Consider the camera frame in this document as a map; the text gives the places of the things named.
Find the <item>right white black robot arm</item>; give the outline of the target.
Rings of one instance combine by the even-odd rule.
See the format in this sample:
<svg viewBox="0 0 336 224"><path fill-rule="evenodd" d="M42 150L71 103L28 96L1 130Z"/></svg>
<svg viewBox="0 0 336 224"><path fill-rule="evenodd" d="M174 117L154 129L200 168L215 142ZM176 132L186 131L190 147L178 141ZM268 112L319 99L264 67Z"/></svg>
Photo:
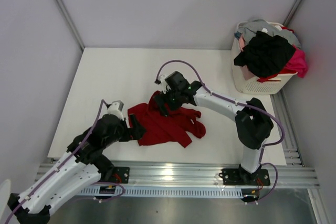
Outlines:
<svg viewBox="0 0 336 224"><path fill-rule="evenodd" d="M252 184L258 178L262 146L274 127L271 118L264 113L265 107L260 100L253 98L240 105L231 98L220 98L208 91L200 81L189 83L178 71L161 75L154 82L161 88L159 94L154 96L154 101L164 116L184 104L191 104L231 119L236 125L238 139L244 146L238 168L239 179L244 184Z"/></svg>

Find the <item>red t shirt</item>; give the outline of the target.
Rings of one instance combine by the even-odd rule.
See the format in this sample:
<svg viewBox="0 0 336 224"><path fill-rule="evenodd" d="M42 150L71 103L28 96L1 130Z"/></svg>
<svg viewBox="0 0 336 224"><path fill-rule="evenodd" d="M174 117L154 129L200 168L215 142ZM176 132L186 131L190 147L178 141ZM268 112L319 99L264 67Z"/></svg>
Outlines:
<svg viewBox="0 0 336 224"><path fill-rule="evenodd" d="M176 111L168 109L169 115L163 116L154 97L160 92L155 91L148 103L140 103L128 109L128 115L135 115L138 122L146 129L141 139L140 146L151 146L168 142L177 142L183 148L192 143L188 133L196 138L206 134L204 124L198 121L201 112L194 109L179 108Z"/></svg>

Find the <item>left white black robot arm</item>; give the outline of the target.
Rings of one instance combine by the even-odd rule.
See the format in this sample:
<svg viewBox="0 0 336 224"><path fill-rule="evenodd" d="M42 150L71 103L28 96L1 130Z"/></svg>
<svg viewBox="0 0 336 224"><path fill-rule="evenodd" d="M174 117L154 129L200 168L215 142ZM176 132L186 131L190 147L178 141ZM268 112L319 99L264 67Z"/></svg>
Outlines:
<svg viewBox="0 0 336 224"><path fill-rule="evenodd" d="M145 128L135 115L130 119L131 126L113 114L95 120L92 127L74 138L63 156L38 181L24 192L10 195L7 204L12 212L5 222L16 217L19 223L47 223L51 215L86 187L120 186L127 182L103 151L113 143L142 138Z"/></svg>

